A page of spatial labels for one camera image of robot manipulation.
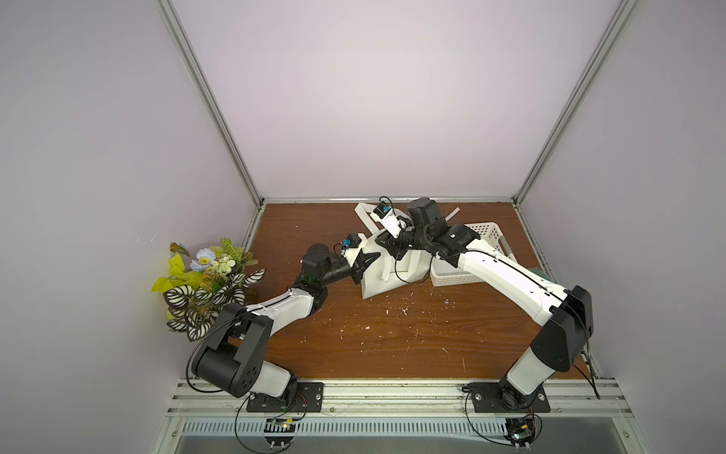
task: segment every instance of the green leaf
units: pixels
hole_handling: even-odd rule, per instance
[[[184,274],[184,261],[182,261],[182,257],[179,254],[174,254],[174,256],[169,259],[168,263],[169,274],[172,276]]]
[[[209,248],[217,255],[217,259],[221,259],[224,255],[224,249],[219,246],[210,246]]]
[[[199,288],[199,284],[202,282],[203,274],[199,271],[189,271],[184,273],[184,283],[191,285],[195,290]]]
[[[173,254],[184,254],[187,257],[191,257],[187,249],[182,244],[170,244],[169,251],[171,251]]]
[[[224,253],[230,256],[232,260],[234,260],[235,262],[242,261],[242,252],[240,252],[239,248],[235,248],[232,240],[230,240],[229,238],[222,238],[219,242],[224,248]]]
[[[171,284],[168,277],[159,277],[156,282],[154,282],[154,286],[151,287],[151,291],[160,291],[163,293],[171,290],[172,288],[174,288],[174,286]]]

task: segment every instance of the wooden tabletop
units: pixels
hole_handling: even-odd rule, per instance
[[[496,222],[517,261],[538,266],[509,203],[440,203],[453,223]],[[350,232],[367,234],[354,204],[270,204],[252,251],[267,268],[256,287],[260,301],[283,293],[314,243],[333,247]],[[405,211],[405,204],[396,204]],[[266,360],[301,378],[499,379],[527,349],[540,327],[489,284],[433,287],[431,280],[362,299],[345,279],[328,286],[323,307],[270,339]],[[585,365],[578,359],[578,365]],[[555,378],[581,378],[576,369]]]

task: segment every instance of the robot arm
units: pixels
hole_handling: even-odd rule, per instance
[[[301,261],[303,269],[292,288],[260,304],[230,304],[219,315],[200,345],[192,372],[230,394],[263,394],[277,408],[288,408],[296,396],[297,377],[264,361],[269,337],[286,325],[314,314],[327,297],[327,285],[345,277],[361,283],[364,297],[408,283],[398,277],[397,263],[408,279],[423,276],[431,260],[441,259],[480,277],[514,301],[542,330],[498,383],[502,408],[529,408],[542,383],[555,371],[567,371],[592,335],[590,294],[551,283],[492,248],[463,224],[449,226],[436,202],[420,198],[408,206],[409,216],[397,216],[381,203],[376,213],[386,229],[370,238],[350,234],[342,254],[313,245]],[[217,329],[229,324],[226,330]],[[229,339],[242,339],[239,348]]]
[[[391,207],[386,209],[384,205],[382,202],[373,211],[377,214],[374,219],[390,217]],[[592,335],[590,294],[580,287],[570,291],[534,274],[463,224],[450,227],[436,202],[429,198],[412,201],[408,212],[409,217],[397,218],[400,229],[391,228],[390,220],[383,223],[384,230],[367,239],[363,247],[346,250],[346,257],[350,260],[358,253],[378,248],[384,251],[385,260],[394,263],[411,254],[408,268],[417,269],[411,265],[413,253],[428,253],[481,278],[514,301],[542,329],[499,382],[497,396],[505,409],[526,410],[546,379],[556,371],[570,369]],[[408,283],[395,278],[394,282],[386,281],[385,270],[382,275],[374,271],[372,268],[364,273],[364,297],[371,296],[370,292],[366,294],[366,287],[384,291]]]
[[[235,397],[264,396],[270,408],[289,408],[297,376],[264,360],[269,338],[296,320],[313,315],[327,298],[327,285],[345,277],[359,283],[380,254],[359,254],[352,262],[326,245],[310,246],[292,288],[260,304],[229,304],[220,312],[192,361],[192,373]],[[230,339],[242,339],[237,348]]]

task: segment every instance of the aluminum frame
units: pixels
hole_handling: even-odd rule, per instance
[[[420,196],[406,197],[397,196],[391,197],[392,202],[410,202],[416,200]],[[513,199],[510,195],[485,195],[481,197],[454,197],[454,196],[429,196],[429,198],[436,200],[441,203],[495,203],[504,202],[512,203]],[[378,196],[373,195],[362,195],[359,197],[268,197],[265,199],[265,203],[378,203]]]
[[[227,126],[227,121],[224,120],[219,104],[214,97],[207,78],[204,76],[204,71],[197,59],[197,55],[194,53],[192,44],[189,42],[189,38],[187,37],[184,27],[179,20],[179,15],[174,9],[174,5],[171,3],[171,0],[155,0],[155,3],[159,7],[159,13],[161,14],[161,18],[169,32],[169,35],[174,41],[176,48],[179,50],[181,60],[184,62],[184,66],[187,67],[189,77],[197,87],[197,90],[202,97],[202,101],[207,107],[210,117],[212,117],[214,126],[216,126],[219,135],[224,141],[224,146],[229,153],[229,157],[232,159],[234,167],[237,169],[237,173],[245,183],[245,187],[250,193],[250,197],[252,198],[255,207],[260,209],[262,205],[262,197],[255,187],[255,183],[252,180],[249,170],[247,170],[247,166],[240,154],[240,149],[234,141],[234,137],[229,130],[229,126]]]
[[[564,109],[562,109],[555,126],[552,128],[550,135],[547,137],[547,140],[542,147],[542,151],[539,152],[539,156],[537,156],[534,166],[532,166],[529,174],[527,174],[527,177],[524,179],[522,187],[520,187],[519,191],[517,191],[514,195],[514,203],[516,206],[521,206],[522,202],[524,202],[525,198],[529,194],[529,191],[531,191],[532,186],[537,180],[537,177],[545,167],[547,160],[550,159],[552,152],[564,136],[567,127],[577,115],[577,110],[580,108],[580,105],[587,96],[587,93],[590,91],[593,82],[595,82],[600,69],[602,69],[603,64],[615,47],[615,43],[632,16],[638,1],[639,0],[622,0],[618,9],[615,11],[615,15],[610,21],[608,28],[605,30],[605,34],[597,44],[595,52],[592,54],[590,61],[587,63],[585,70],[580,76],[580,79],[577,81],[575,90],[573,90],[572,94],[570,94]]]
[[[325,431],[335,432],[334,435],[337,436],[360,435],[360,429],[356,430],[355,427],[356,425],[360,427],[362,421],[371,423],[421,421],[421,423],[427,423],[433,420],[450,421],[451,425],[446,429],[434,431],[432,435],[469,436],[468,427],[462,427],[460,424],[465,421],[462,420],[465,395],[461,391],[461,386],[470,381],[481,380],[475,378],[471,380],[326,380],[324,381],[322,412],[310,413],[306,416],[306,422],[310,423],[311,427],[315,427],[315,429],[309,429],[311,433],[307,436],[324,436]],[[215,389],[213,385],[202,380],[193,380],[192,384],[202,389]],[[544,383],[544,390],[552,412],[540,413],[540,416],[543,418],[611,418],[629,454],[650,454],[650,448],[617,382],[612,379],[598,380],[596,385],[602,400],[595,399],[592,388],[586,380],[547,380]],[[230,422],[233,422],[234,415],[243,402],[243,399],[234,398],[226,392],[200,395],[190,389],[185,381],[180,381],[153,452],[155,454],[173,453],[183,431],[187,428],[188,421],[216,423],[218,425],[214,426],[212,431],[224,436],[232,427]],[[468,402],[467,410],[474,424],[496,425],[501,418],[516,415],[475,413],[472,402]],[[239,422],[240,425],[243,423],[247,425],[246,429],[242,431],[242,435],[249,436],[252,433],[261,432],[259,429],[264,418],[278,414],[247,414],[243,408],[240,411]],[[375,434],[417,437],[421,435],[421,432],[399,427],[395,431],[378,429]]]

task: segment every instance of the black cable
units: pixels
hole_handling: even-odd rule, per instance
[[[466,415],[466,421],[469,421],[469,427],[471,427],[471,429],[474,430],[474,432],[476,432],[476,434],[478,436],[485,439],[487,442],[494,443],[495,445],[514,447],[514,445],[512,445],[510,443],[502,443],[502,442],[496,441],[495,439],[486,438],[484,435],[480,434],[478,430],[476,430],[476,427],[474,427],[474,425],[471,423],[471,420],[469,419],[469,412],[466,408],[466,405],[469,403],[469,394],[471,394],[471,391],[466,393],[466,398],[464,399],[464,414]]]
[[[302,397],[303,402],[305,402],[305,406],[303,407],[303,415],[300,418],[291,418],[293,421],[299,421],[302,418],[305,418],[305,415],[308,414],[308,400],[302,394],[300,394],[300,397]],[[278,418],[281,418],[281,417],[287,415],[290,412],[290,410],[292,410],[293,407],[295,407],[296,403],[298,403],[297,397],[295,398],[295,400],[293,400],[293,404],[290,406],[290,408],[288,408],[282,415],[277,415],[273,419],[278,419]]]
[[[261,453],[259,451],[255,451],[254,449],[250,449],[247,445],[242,443],[242,440],[240,439],[240,435],[237,433],[237,419],[240,417],[240,410],[242,410],[242,407],[244,407],[247,404],[247,401],[250,399],[250,395],[245,398],[245,401],[240,405],[240,407],[237,409],[237,414],[234,415],[234,438],[237,439],[237,443],[239,443],[242,447],[244,447],[246,450],[250,451],[254,454],[270,454],[270,453]],[[279,451],[272,451],[273,453],[281,453],[282,451],[285,451],[292,446],[290,443],[287,444],[286,447],[282,448]]]
[[[186,366],[186,368],[184,369],[184,378],[185,378],[185,379],[187,380],[187,384],[189,385],[189,388],[191,388],[191,389],[194,389],[194,390],[195,390],[196,392],[205,392],[205,393],[213,393],[213,392],[222,392],[222,391],[223,391],[223,389],[217,389],[217,390],[215,390],[215,391],[206,391],[206,390],[204,390],[204,389],[199,389],[199,388],[197,388],[196,386],[194,386],[194,385],[192,384],[192,382],[191,382],[191,381],[189,380],[189,365],[190,365],[190,364],[192,364],[192,358],[194,357],[194,353],[196,353],[196,352],[197,352],[197,350],[199,349],[199,346],[200,346],[200,345],[202,345],[202,344],[204,343],[204,339],[206,339],[206,338],[208,338],[209,336],[211,336],[211,335],[212,335],[212,333],[215,333],[215,332],[216,332],[217,330],[221,329],[221,328],[222,328],[223,326],[225,326],[225,325],[226,325],[227,323],[231,323],[231,322],[234,322],[234,321],[236,321],[236,320],[238,320],[238,319],[241,319],[241,318],[242,318],[243,316],[244,316],[244,314],[240,314],[240,315],[238,315],[238,316],[236,316],[236,317],[233,317],[233,318],[231,318],[231,319],[227,320],[226,322],[224,322],[224,323],[222,323],[222,324],[221,324],[220,326],[218,326],[218,327],[214,328],[214,329],[213,329],[212,331],[210,331],[209,333],[207,333],[207,335],[206,335],[206,336],[204,336],[203,338],[201,338],[201,339],[199,340],[199,344],[197,344],[197,345],[196,345],[196,346],[194,347],[194,349],[192,350],[192,354],[190,354],[190,355],[189,355],[189,359],[187,360],[187,366]]]
[[[577,370],[579,370],[579,371],[580,371],[580,373],[582,374],[582,376],[583,376],[583,377],[585,377],[585,380],[587,380],[587,383],[589,383],[589,384],[590,384],[590,386],[592,386],[592,390],[593,390],[593,391],[595,392],[595,396],[597,396],[597,398],[598,398],[598,399],[600,399],[600,393],[599,393],[599,392],[597,392],[597,388],[595,388],[595,380],[593,379],[593,380],[591,381],[591,380],[590,380],[590,379],[589,379],[589,378],[588,378],[588,377],[587,377],[587,376],[585,375],[585,372],[583,372],[581,368],[578,368],[578,367],[577,367],[577,364],[573,364],[573,366],[575,366],[575,368],[576,368]]]
[[[419,280],[419,281],[417,281],[417,282],[409,282],[409,281],[407,281],[407,280],[403,280],[403,279],[401,279],[401,276],[399,276],[399,271],[398,271],[398,270],[396,269],[396,264],[397,264],[398,262],[399,262],[399,261],[398,261],[398,260],[396,260],[396,258],[394,257],[394,258],[393,258],[393,272],[395,272],[395,273],[396,273],[396,277],[397,277],[397,278],[398,278],[398,279],[399,279],[400,281],[403,281],[403,282],[405,282],[406,284],[421,284],[421,283],[424,283],[424,282],[425,282],[425,281],[426,281],[426,280],[428,279],[428,276],[429,276],[429,274],[431,274],[431,265],[433,264],[433,254],[431,255],[431,260],[430,260],[430,261],[428,262],[428,271],[426,272],[426,276],[424,276],[422,280]]]
[[[534,424],[534,419],[535,418],[538,418],[539,419],[539,429],[537,429],[537,426]],[[539,438],[539,434],[542,433],[542,427],[545,426],[545,423],[542,422],[542,418],[540,418],[539,415],[536,414],[536,413],[532,413],[532,426],[535,428],[535,431],[534,431],[534,439],[532,440],[532,442],[534,443]]]

